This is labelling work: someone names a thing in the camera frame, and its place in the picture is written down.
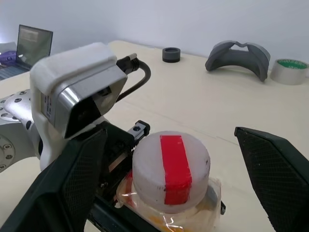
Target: laptop keyboard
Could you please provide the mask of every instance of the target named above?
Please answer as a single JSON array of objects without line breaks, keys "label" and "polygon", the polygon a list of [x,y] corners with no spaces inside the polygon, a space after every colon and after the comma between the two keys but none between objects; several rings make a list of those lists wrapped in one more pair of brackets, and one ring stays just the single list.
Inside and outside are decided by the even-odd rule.
[{"label": "laptop keyboard", "polygon": [[0,80],[7,79],[12,76],[16,76],[22,73],[28,72],[27,69],[21,68],[19,66],[10,66],[0,69]]}]

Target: laptop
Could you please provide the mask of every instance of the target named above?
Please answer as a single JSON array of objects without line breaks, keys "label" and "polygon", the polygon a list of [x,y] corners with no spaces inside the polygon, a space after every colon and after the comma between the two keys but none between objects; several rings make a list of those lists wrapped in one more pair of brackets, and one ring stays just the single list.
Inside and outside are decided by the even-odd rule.
[{"label": "laptop", "polygon": [[15,65],[0,69],[0,80],[25,72],[50,55],[53,32],[19,25]]}]

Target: purple object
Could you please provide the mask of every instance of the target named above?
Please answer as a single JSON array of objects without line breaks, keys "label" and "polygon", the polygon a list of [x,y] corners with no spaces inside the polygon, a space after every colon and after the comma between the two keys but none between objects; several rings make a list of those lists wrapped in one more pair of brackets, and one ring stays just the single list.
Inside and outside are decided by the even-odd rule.
[{"label": "purple object", "polygon": [[16,51],[4,52],[0,55],[0,63],[3,65],[15,65]]}]

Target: gray curved object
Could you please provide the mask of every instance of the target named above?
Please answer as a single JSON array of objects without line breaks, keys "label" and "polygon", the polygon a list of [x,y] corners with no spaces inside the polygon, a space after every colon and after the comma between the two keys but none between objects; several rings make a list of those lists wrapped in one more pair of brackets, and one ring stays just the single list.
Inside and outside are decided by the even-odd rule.
[{"label": "gray curved object", "polygon": [[[234,45],[247,47],[248,51],[231,49]],[[265,81],[267,79],[269,60],[269,52],[258,44],[223,41],[213,47],[205,67],[210,72],[228,65],[241,66],[251,70],[261,81]]]}]

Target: gray 3d printed part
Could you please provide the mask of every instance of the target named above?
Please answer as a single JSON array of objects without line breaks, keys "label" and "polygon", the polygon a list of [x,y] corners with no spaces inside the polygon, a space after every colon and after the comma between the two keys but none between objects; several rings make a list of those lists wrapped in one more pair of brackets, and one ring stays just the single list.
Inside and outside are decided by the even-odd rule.
[{"label": "gray 3d printed part", "polygon": [[[232,46],[247,47],[248,51],[233,50]],[[270,54],[262,46],[254,43],[239,43],[237,41],[223,41],[215,45],[205,64],[207,71],[236,65],[251,70],[261,81],[267,78]]]},{"label": "gray 3d printed part", "polygon": [[162,60],[166,63],[176,63],[180,61],[180,49],[176,47],[166,47],[162,50]]}]

